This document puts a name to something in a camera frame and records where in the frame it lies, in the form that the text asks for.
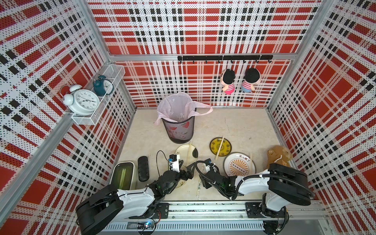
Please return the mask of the bare wooden chopstick pair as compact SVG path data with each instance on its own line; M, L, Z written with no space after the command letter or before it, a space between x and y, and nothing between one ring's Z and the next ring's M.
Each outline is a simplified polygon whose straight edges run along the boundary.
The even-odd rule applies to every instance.
M249 158L250 158L250 173L254 173L253 153L252 152L250 153Z

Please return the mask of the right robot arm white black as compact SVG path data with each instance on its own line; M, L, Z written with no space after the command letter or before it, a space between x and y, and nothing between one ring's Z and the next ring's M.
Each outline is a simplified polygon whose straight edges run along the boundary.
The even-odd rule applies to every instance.
M231 201L262 192L261 202L249 209L254 216L276 218L281 212L287 216L287 205L309 206L315 197L305 173L281 164L272 163L268 169L253 175L228 177L219 173L211 159L197 161L193 166L206 189L213 187Z

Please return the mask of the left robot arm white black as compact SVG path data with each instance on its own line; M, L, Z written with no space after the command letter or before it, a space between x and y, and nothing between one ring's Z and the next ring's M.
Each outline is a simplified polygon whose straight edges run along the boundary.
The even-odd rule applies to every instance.
M131 217L150 217L157 205L181 180L194 176L195 163L179 172L168 170L158 180L140 190L120 190L110 184L76 207L77 225L82 235L96 235L110 222Z

